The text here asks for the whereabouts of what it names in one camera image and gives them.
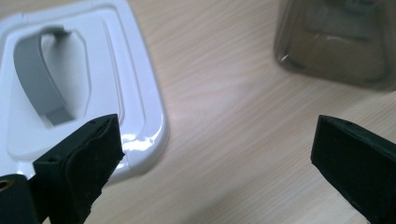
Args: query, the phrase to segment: glossy white plastic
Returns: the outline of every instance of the glossy white plastic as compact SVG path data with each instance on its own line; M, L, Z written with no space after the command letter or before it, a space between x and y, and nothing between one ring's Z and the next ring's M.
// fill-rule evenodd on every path
M37 115L16 75L21 38L49 26L69 37L43 36L47 67L74 116L53 126ZM126 154L113 177L138 175L162 154L169 128L145 43L124 0L83 1L0 21L0 175L35 174L32 162L82 124L117 113Z

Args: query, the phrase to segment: gray plastic strap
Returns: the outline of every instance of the gray plastic strap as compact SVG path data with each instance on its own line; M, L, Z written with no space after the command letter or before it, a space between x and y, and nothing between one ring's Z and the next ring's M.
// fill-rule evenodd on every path
M42 35L57 39L68 35L63 27L50 27L20 40L14 49L14 64L20 83L38 115L45 115L53 124L69 121L66 101L52 80L41 48Z

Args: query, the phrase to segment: translucent dark container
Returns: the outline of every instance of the translucent dark container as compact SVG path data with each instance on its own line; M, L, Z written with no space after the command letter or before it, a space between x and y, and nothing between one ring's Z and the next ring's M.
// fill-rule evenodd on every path
M388 86L396 77L396 0L284 1L275 55L310 76Z

